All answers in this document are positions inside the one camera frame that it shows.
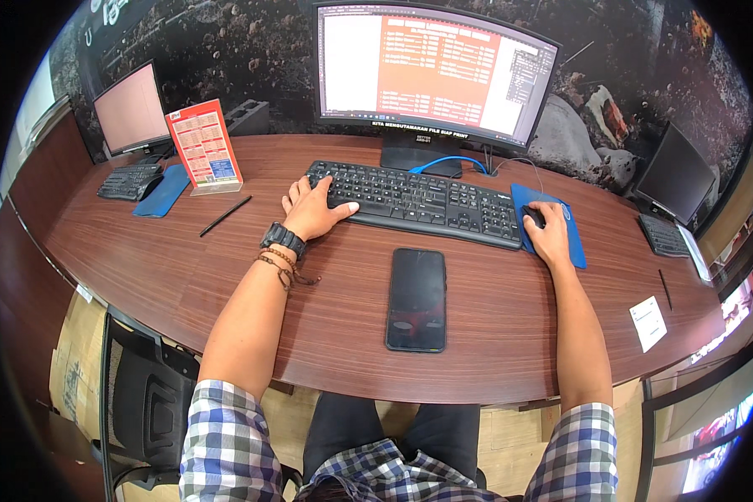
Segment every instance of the wooden desk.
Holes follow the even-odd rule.
[[[98,198],[111,167],[83,183],[45,244],[74,277],[123,312],[201,352],[226,300],[257,255],[280,198],[315,159],[378,166],[381,140],[285,135],[232,138],[245,178],[240,194],[181,195],[165,218],[131,216],[133,205]],[[589,267],[578,271],[602,324],[614,382],[670,365],[723,333],[720,302],[688,259],[655,256],[620,197],[540,169],[544,191],[568,201]],[[532,167],[463,181],[510,191],[537,187]],[[203,238],[198,232],[245,195],[254,198]],[[440,354],[391,352],[384,322],[392,250],[446,256],[447,347]],[[674,305],[671,312],[658,269]],[[287,315],[274,377],[296,385],[406,402],[519,402],[558,394],[556,309],[543,262],[525,251],[341,223],[311,244],[306,276]],[[669,333],[642,354],[628,309],[656,296]]]

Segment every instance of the mouse pad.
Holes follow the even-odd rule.
[[[190,184],[184,164],[174,164],[164,171],[164,179],[142,202],[136,205],[134,216],[161,218],[168,214],[173,203]]]
[[[522,223],[522,206],[529,204],[533,201],[544,202],[558,202],[563,208],[563,217],[566,219],[566,229],[569,233],[569,257],[572,259],[572,265],[578,268],[585,268],[585,253],[583,253],[583,244],[580,242],[580,234],[577,233],[577,223],[575,223],[574,216],[572,215],[572,207],[560,198],[553,197],[552,195],[542,194],[538,190],[529,189],[527,186],[522,186],[517,183],[511,185],[511,195],[513,196],[513,204],[516,208],[516,214],[519,216],[519,227],[522,235],[522,246],[527,251],[535,253],[530,237],[524,230]]]

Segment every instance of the black watch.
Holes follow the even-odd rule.
[[[279,244],[295,253],[297,259],[304,257],[304,251],[307,249],[307,243],[301,240],[293,232],[281,225],[279,222],[273,222],[271,228],[265,232],[262,242],[259,243],[259,249],[264,249],[271,244]]]

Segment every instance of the hand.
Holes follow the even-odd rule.
[[[556,202],[530,202],[532,209],[541,211],[547,222],[544,228],[535,225],[532,218],[525,215],[522,218],[524,230],[527,231],[535,252],[541,256],[550,270],[563,266],[572,266],[569,258],[569,234],[566,231],[566,220],[563,219],[563,208]]]
[[[290,186],[290,196],[282,197],[282,207],[287,215],[284,227],[305,243],[311,238],[326,234],[335,223],[360,209],[360,204],[356,202],[346,202],[329,209],[326,198],[331,181],[332,177],[327,176],[312,189],[310,180],[306,176],[301,176],[301,179]]]

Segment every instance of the monitor screen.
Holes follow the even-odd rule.
[[[321,122],[528,148],[556,43],[431,5],[322,5],[317,23]]]
[[[680,223],[687,225],[714,179],[714,173],[703,157],[675,126],[669,124],[635,191],[663,206]]]
[[[111,86],[95,100],[106,144],[112,154],[170,137],[148,63]]]

